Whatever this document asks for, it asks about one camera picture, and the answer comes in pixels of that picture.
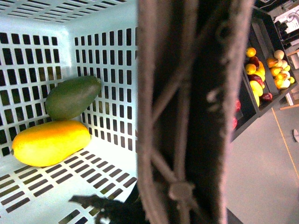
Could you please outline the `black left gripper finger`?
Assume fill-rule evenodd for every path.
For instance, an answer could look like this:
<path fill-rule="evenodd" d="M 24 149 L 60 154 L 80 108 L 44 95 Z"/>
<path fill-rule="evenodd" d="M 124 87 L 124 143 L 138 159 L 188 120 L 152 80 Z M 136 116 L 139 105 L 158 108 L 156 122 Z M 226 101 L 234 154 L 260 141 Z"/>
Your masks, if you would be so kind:
<path fill-rule="evenodd" d="M 97 195 L 74 195 L 69 199 L 69 202 L 97 209 L 96 224 L 103 223 L 102 219 L 109 219 L 111 224 L 142 223 L 142 205 L 140 203 L 125 203 Z"/>

